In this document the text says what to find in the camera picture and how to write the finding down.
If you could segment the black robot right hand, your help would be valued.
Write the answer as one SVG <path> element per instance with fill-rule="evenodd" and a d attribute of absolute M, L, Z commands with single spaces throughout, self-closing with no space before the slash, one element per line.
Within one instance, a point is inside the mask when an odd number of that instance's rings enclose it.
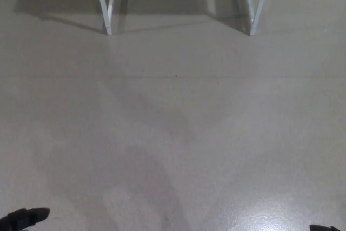
<path fill-rule="evenodd" d="M 334 226 L 323 226 L 323 225 L 309 225 L 310 231 L 340 231 Z"/>

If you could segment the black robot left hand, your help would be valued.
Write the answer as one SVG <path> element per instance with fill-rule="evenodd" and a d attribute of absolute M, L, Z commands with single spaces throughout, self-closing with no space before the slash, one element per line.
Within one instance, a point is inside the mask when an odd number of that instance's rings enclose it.
<path fill-rule="evenodd" d="M 45 207 L 16 210 L 1 218 L 1 231 L 24 230 L 46 220 L 49 214 L 50 209 Z"/>

